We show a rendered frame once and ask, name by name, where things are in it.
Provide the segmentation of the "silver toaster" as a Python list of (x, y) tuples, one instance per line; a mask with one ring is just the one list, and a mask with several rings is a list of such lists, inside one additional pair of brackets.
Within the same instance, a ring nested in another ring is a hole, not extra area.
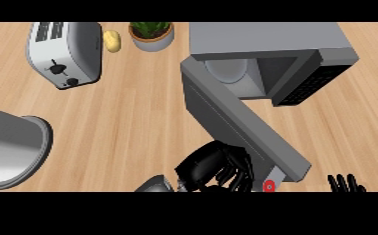
[(32, 22), (25, 55), (59, 90), (94, 83), (102, 74), (102, 27), (97, 22)]

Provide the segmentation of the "grey microwave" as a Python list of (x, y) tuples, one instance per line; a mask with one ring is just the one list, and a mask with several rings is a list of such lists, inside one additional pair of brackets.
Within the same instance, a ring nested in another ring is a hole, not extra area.
[(334, 22), (193, 22), (190, 56), (248, 62), (242, 79), (226, 88), (242, 100), (295, 106), (359, 61)]

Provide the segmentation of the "grey metal pot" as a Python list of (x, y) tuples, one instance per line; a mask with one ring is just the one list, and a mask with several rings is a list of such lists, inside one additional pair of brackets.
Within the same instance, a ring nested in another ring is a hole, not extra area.
[(0, 111), (0, 190), (18, 186), (34, 175), (52, 145), (53, 129), (43, 118)]

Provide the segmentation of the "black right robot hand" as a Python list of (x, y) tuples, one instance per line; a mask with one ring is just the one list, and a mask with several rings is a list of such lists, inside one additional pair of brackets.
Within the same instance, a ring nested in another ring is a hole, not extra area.
[(342, 176), (338, 174), (337, 176), (329, 175), (328, 176), (328, 183), (331, 186), (332, 192), (365, 192), (366, 188), (363, 185), (360, 185), (356, 181), (356, 177), (353, 174), (348, 174), (347, 176)]

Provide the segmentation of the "green plant in grey pot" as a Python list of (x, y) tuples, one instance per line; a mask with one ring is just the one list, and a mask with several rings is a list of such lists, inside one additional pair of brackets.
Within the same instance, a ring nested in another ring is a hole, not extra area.
[(146, 52), (164, 50), (174, 39), (171, 22), (131, 22), (128, 32), (136, 47)]

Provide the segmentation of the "grey microwave door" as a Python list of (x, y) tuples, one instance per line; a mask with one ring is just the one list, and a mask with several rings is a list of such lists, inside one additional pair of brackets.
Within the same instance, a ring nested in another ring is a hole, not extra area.
[(303, 180), (310, 162), (246, 107), (226, 85), (189, 56), (180, 63), (186, 109), (215, 140), (244, 147), (254, 177), (263, 181), (273, 167), (288, 182)]

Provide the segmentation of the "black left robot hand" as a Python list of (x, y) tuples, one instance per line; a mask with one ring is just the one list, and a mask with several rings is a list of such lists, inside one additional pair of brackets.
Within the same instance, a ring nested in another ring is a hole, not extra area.
[(187, 192), (249, 192), (254, 183), (251, 157), (244, 147), (218, 140), (207, 143), (176, 167)]

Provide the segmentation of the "yellow potato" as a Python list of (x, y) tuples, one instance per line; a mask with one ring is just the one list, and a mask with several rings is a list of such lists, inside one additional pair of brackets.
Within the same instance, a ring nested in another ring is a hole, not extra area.
[(121, 36), (117, 31), (108, 30), (103, 33), (105, 47), (111, 53), (115, 53), (121, 49)]

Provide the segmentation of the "glass microwave turntable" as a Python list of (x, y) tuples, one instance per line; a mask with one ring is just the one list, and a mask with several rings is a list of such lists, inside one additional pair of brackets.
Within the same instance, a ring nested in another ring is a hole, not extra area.
[(246, 73), (248, 62), (242, 59), (236, 60), (208, 60), (205, 68), (214, 78), (226, 84), (236, 83)]

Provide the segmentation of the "white milk carton red cap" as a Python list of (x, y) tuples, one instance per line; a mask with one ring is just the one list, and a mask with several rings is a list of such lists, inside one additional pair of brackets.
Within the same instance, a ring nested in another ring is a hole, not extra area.
[(257, 183), (254, 190), (258, 192), (275, 192), (285, 178), (285, 173), (273, 167), (267, 177)]

